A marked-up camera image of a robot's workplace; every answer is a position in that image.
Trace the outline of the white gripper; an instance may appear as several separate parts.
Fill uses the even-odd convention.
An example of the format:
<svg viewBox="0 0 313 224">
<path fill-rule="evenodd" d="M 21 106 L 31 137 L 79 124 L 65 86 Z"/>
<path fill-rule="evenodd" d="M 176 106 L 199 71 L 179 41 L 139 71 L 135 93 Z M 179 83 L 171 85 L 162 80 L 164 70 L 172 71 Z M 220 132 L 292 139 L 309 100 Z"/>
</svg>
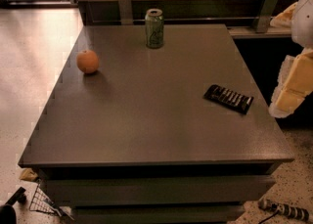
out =
<svg viewBox="0 0 313 224">
<path fill-rule="evenodd" d="M 269 113 L 276 118 L 293 114 L 313 92 L 313 0 L 298 0 L 270 21 L 272 27 L 291 27 L 292 41 L 304 47 L 296 57 L 286 55 Z"/>
</svg>

